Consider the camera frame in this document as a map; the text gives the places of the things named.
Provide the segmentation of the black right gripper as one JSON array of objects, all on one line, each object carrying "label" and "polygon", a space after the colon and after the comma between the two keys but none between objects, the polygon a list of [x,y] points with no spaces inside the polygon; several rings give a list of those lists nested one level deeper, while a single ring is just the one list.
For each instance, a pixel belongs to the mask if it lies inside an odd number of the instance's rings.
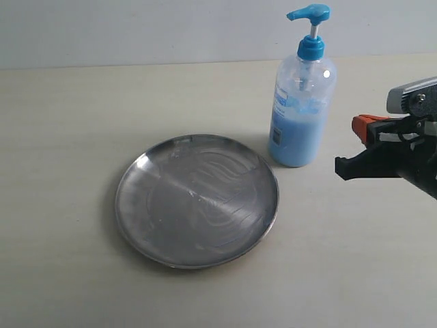
[{"label": "black right gripper", "polygon": [[436,116],[389,118],[357,115],[352,131],[365,150],[337,157],[335,173],[344,180],[403,178],[436,198]]}]

